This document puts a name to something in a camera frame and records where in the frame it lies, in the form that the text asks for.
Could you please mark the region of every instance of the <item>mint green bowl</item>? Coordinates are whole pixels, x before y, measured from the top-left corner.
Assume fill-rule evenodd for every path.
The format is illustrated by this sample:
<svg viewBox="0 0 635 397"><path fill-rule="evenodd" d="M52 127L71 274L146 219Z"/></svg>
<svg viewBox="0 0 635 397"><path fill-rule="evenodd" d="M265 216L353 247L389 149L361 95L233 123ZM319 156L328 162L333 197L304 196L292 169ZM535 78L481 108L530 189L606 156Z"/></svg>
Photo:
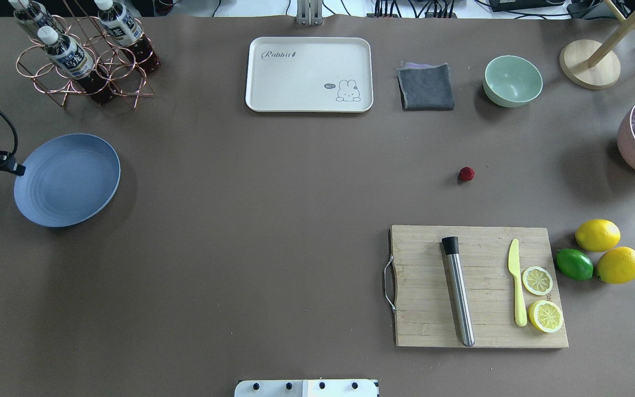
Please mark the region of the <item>mint green bowl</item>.
<svg viewBox="0 0 635 397"><path fill-rule="evenodd" d="M520 56L498 56L484 70L484 92L491 101L504 108L526 105L536 99L540 91L540 71Z"/></svg>

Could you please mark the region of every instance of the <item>gray table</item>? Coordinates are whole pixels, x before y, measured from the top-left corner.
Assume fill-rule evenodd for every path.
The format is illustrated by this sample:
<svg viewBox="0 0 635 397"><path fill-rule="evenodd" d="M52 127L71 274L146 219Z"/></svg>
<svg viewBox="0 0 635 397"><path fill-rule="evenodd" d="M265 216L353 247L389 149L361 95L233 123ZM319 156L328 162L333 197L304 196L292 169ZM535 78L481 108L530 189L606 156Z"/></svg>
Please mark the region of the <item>gray table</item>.
<svg viewBox="0 0 635 397"><path fill-rule="evenodd" d="M0 19L0 108L18 158L64 133L116 148L119 191L64 229L27 221L0 173L0 396L230 396L241 379L380 379L383 396L635 395L635 281L559 277L569 348L396 347L381 294L391 224L525 226L554 249L612 219L635 248L635 171L616 131L635 103L635 33L620 81L595 92L557 65L610 21L328 18L144 20L162 68L136 111L65 109L13 69L27 47ZM247 50L270 35L356 36L373 50L375 103L358 115L257 114ZM514 53L545 80L504 110L481 88ZM454 111L401 110L401 61L448 62ZM0 148L10 147L0 120ZM476 169L457 184L463 166Z"/></svg>

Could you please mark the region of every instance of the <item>bottle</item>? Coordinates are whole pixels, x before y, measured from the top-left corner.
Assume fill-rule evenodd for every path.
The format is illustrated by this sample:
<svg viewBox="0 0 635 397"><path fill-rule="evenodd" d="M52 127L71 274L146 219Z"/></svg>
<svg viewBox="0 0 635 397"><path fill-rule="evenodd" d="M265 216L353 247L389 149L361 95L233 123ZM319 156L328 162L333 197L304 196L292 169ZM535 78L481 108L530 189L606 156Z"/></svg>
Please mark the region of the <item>bottle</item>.
<svg viewBox="0 0 635 397"><path fill-rule="evenodd" d="M14 8L13 16L16 22L32 39L38 40L38 30L44 26L50 26L58 33L65 33L43 4L29 0L9 0L9 3Z"/></svg>
<svg viewBox="0 0 635 397"><path fill-rule="evenodd" d="M133 52L134 57L126 51L122 51L124 56L133 62L134 58L139 66L146 72L151 73L161 66L156 53L153 51L151 41L141 30L141 26L136 23L129 10L120 3L113 0L95 0L98 5L99 20L104 26L104 30L113 38L120 47Z"/></svg>
<svg viewBox="0 0 635 397"><path fill-rule="evenodd" d="M38 38L45 44L46 54L55 65L70 76L96 103L114 98L114 87L106 80L106 71L74 38L60 34L50 26L38 30Z"/></svg>

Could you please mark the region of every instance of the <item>gray cloth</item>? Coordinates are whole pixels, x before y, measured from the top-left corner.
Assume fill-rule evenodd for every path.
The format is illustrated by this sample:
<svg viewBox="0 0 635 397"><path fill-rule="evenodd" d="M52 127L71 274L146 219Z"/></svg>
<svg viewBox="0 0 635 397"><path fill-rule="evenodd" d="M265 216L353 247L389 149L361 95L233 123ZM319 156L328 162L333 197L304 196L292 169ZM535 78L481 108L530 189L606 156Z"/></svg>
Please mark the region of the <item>gray cloth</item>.
<svg viewBox="0 0 635 397"><path fill-rule="evenodd" d="M398 69L405 110L453 110L452 81L447 63L439 66L407 63Z"/></svg>

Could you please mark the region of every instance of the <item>wooden cutting board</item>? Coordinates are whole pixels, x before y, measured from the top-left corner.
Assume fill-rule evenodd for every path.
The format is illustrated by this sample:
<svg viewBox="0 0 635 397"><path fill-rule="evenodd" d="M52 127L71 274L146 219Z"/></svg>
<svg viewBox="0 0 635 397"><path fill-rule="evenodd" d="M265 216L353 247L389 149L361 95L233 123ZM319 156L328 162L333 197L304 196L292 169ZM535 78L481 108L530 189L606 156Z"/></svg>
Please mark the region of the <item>wooden cutting board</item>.
<svg viewBox="0 0 635 397"><path fill-rule="evenodd" d="M459 237L459 254L474 328L474 347L568 347L565 325L553 334L531 322L514 321L514 281L507 268L512 239L520 241L521 271L540 266L550 273L553 288L535 296L524 288L526 309L539 299L562 308L544 228L484 228L461 226L391 226L396 289L396 345L464 347L456 333L451 306L450 276L441 240Z"/></svg>

